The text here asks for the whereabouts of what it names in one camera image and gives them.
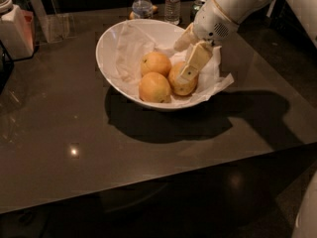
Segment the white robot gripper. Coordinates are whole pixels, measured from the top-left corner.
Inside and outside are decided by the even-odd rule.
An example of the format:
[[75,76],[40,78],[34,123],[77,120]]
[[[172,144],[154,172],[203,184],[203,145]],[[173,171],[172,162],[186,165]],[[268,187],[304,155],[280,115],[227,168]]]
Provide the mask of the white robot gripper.
[[188,49],[176,82],[192,81],[213,56],[210,43],[221,43],[232,33],[236,33],[238,28],[239,25],[225,14],[215,0],[207,0],[196,13],[193,24],[190,23],[174,43],[173,48],[177,52]]

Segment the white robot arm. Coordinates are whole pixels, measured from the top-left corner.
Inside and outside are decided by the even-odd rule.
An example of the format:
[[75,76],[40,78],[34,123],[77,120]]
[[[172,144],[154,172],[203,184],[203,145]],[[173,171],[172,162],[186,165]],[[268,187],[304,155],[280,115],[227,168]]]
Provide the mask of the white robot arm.
[[[212,58],[213,47],[238,31],[252,13],[273,0],[207,0],[175,42],[178,52],[187,51],[185,63],[176,77],[191,81]],[[317,38],[317,0],[285,0],[312,42]]]

